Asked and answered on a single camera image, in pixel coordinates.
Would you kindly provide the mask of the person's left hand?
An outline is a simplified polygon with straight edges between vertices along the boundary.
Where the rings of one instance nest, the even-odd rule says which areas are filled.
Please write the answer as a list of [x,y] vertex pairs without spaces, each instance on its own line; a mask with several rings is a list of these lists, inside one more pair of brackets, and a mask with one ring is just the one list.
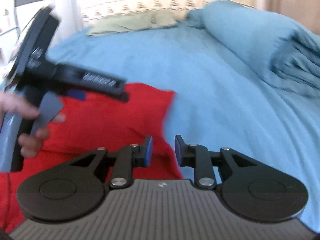
[[35,158],[42,148],[43,142],[50,137],[46,124],[29,134],[26,130],[19,134],[22,122],[33,122],[49,111],[38,109],[25,98],[15,94],[1,92],[1,158],[8,161],[14,156],[14,148],[18,146],[17,155],[24,158]]

